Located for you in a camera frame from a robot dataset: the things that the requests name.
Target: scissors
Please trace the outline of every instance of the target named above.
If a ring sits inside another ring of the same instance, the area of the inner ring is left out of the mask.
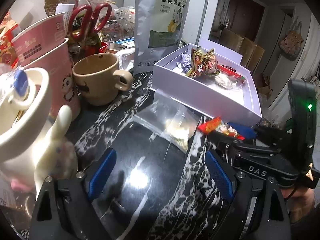
[[[100,11],[105,7],[108,8],[108,11],[107,11],[105,17],[102,19],[101,23],[95,28],[95,25],[96,25],[97,20],[99,18]],[[85,12],[83,20],[82,20],[80,32],[77,34],[73,34],[72,33],[72,23],[76,19],[76,16],[83,10],[86,10],[86,12]],[[76,8],[73,11],[73,13],[70,17],[70,21],[69,21],[69,34],[70,34],[70,36],[73,38],[74,41],[83,42],[84,43],[83,45],[85,45],[85,40],[88,36],[92,36],[93,34],[98,33],[105,26],[105,24],[107,23],[107,21],[110,18],[111,11],[112,11],[111,5],[106,2],[97,4],[97,6],[94,10],[92,9],[92,6],[89,4],[84,4],[84,5],[79,6],[78,8]]]

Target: blue bottle cap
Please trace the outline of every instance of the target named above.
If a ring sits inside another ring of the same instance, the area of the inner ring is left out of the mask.
[[[23,97],[26,94],[29,84],[27,74],[23,70],[15,72],[13,86],[19,96]]]

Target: pink paper cup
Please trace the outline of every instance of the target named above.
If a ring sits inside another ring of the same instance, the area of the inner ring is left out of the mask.
[[[80,102],[73,85],[68,38],[65,38],[58,47],[26,65],[24,69],[33,67],[44,68],[49,73],[49,83],[52,89],[50,115],[56,118],[61,106],[68,105],[72,110],[72,120],[74,120],[80,113]]]
[[[21,66],[25,66],[63,43],[63,15],[59,13],[29,26],[12,39]]]

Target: red packaging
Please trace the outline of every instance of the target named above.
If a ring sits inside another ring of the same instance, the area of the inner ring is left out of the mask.
[[[198,126],[198,129],[204,134],[208,134],[214,130],[221,124],[221,118],[215,117],[212,120],[205,122]]]
[[[11,19],[9,13],[0,24],[0,63],[6,63],[15,67],[18,63],[16,51],[11,44],[13,39],[12,31],[18,27],[18,24]]]
[[[236,80],[239,80],[241,83],[243,83],[247,79],[246,77],[238,74],[235,69],[228,67],[228,66],[218,64],[217,70],[226,74],[227,76],[230,76],[230,77],[235,78]]]
[[[99,53],[106,53],[109,48],[109,43],[101,42],[101,48],[99,49]]]

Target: das logo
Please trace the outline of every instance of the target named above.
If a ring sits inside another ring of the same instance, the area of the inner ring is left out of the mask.
[[[249,172],[251,172],[251,173],[253,173],[255,175],[258,175],[258,176],[262,176],[262,177],[265,177],[267,175],[266,171],[260,171],[260,169],[256,169],[253,166],[249,167]]]

